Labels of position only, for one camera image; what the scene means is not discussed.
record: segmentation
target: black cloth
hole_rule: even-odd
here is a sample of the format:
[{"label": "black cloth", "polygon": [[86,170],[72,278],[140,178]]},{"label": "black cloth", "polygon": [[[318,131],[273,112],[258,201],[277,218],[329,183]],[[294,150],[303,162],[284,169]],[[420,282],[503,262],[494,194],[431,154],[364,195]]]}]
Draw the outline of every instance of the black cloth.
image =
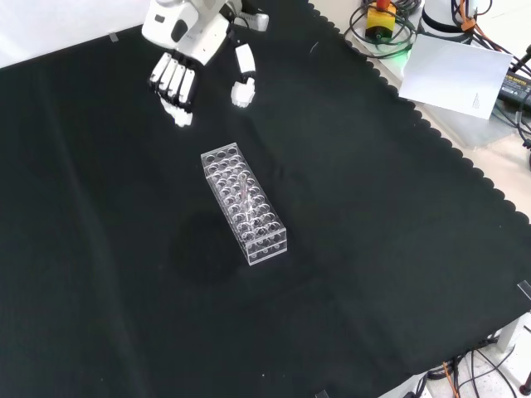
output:
[{"label": "black cloth", "polygon": [[[259,5],[254,103],[226,49],[190,129],[139,28],[0,70],[0,396],[376,397],[529,307],[528,219],[304,0]],[[233,142],[289,230],[253,267],[200,163]]]}]

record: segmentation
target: paper sheet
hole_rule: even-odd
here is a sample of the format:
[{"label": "paper sheet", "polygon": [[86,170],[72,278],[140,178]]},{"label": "paper sheet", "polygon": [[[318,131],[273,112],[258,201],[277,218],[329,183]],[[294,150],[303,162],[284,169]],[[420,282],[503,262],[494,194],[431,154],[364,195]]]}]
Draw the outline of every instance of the paper sheet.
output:
[{"label": "paper sheet", "polygon": [[419,35],[404,69],[400,96],[488,119],[511,58]]}]

